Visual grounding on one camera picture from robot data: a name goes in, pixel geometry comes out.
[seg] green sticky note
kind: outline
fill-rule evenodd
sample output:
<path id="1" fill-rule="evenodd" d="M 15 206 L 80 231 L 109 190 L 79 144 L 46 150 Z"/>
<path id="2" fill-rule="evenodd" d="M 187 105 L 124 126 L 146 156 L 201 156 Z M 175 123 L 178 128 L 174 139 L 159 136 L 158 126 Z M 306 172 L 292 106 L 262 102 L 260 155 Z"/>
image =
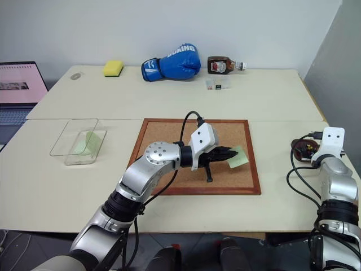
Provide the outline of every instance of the green sticky note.
<path id="1" fill-rule="evenodd" d="M 73 153 L 77 154 L 77 155 L 89 155 L 90 151 L 85 148 L 85 141 L 82 140 L 77 143 L 77 145 L 75 146 L 75 148 L 73 150 Z"/>
<path id="2" fill-rule="evenodd" d="M 100 143 L 102 140 L 100 137 L 93 131 L 88 131 L 86 133 L 85 142 L 87 142 L 86 148 L 92 153 L 96 154 L 99 150 Z"/>
<path id="3" fill-rule="evenodd" d="M 93 131 L 88 131 L 85 135 L 85 140 L 79 141 L 75 146 L 73 153 L 77 155 L 91 155 L 96 154 L 100 147 L 102 140 Z"/>
<path id="4" fill-rule="evenodd" d="M 244 150 L 242 149 L 241 146 L 236 146 L 236 147 L 230 149 L 230 151 L 238 152 L 238 154 L 236 156 L 226 160 L 228 162 L 228 164 L 230 165 L 230 168 L 239 167 L 240 165 L 243 165 L 243 164 L 246 164 L 249 162 L 248 158 L 246 156 L 246 153 L 244 152 Z"/>

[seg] cork board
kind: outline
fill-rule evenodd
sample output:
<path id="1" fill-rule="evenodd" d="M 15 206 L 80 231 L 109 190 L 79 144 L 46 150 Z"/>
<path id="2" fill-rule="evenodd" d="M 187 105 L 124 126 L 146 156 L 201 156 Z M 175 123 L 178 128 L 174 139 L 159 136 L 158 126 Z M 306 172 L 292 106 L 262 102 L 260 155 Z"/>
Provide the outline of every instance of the cork board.
<path id="1" fill-rule="evenodd" d="M 143 155 L 151 143 L 179 141 L 182 122 L 182 119 L 144 119 L 128 166 Z M 216 129 L 219 146 L 241 145 L 249 163 L 232 169 L 226 161 L 210 163 L 213 178 L 213 182 L 210 183 L 206 181 L 204 168 L 193 172 L 190 168 L 180 168 L 176 179 L 162 195 L 260 195 L 261 188 L 247 120 L 206 120 L 206 122 Z M 188 120 L 183 134 L 185 145 L 196 129 L 196 120 Z M 164 175 L 153 194 L 160 191 L 170 181 L 172 175 L 173 172 Z"/>

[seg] boxing glove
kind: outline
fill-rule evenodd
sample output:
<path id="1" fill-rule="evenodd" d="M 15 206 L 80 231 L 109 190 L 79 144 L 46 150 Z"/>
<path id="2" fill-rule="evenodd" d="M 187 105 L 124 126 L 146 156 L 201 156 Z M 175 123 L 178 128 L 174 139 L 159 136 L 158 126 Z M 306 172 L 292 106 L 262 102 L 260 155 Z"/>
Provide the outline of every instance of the boxing glove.
<path id="1" fill-rule="evenodd" d="M 162 78 L 189 79 L 199 72 L 199 60 L 196 46 L 185 43 L 171 54 L 159 59 L 153 58 L 142 64 L 142 75 L 146 81 L 156 81 Z"/>

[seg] laptop screen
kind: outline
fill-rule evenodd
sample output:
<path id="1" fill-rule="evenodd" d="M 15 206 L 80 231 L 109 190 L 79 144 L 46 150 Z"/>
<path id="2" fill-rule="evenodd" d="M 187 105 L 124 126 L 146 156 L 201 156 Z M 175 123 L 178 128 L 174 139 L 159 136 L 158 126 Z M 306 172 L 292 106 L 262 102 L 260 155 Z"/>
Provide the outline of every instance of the laptop screen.
<path id="1" fill-rule="evenodd" d="M 38 103 L 46 93 L 35 62 L 0 63 L 0 104 Z"/>

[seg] transparent box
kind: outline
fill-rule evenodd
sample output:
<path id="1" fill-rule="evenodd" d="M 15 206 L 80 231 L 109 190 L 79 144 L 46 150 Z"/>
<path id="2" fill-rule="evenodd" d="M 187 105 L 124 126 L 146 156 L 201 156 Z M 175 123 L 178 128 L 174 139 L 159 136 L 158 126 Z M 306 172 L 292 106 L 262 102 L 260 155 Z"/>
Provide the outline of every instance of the transparent box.
<path id="1" fill-rule="evenodd" d="M 65 165 L 94 163 L 106 134 L 98 119 L 69 120 L 50 155 L 60 158 Z"/>
<path id="2" fill-rule="evenodd" d="M 207 90 L 221 90 L 231 88 L 231 79 L 229 75 L 208 76 L 205 79 Z"/>

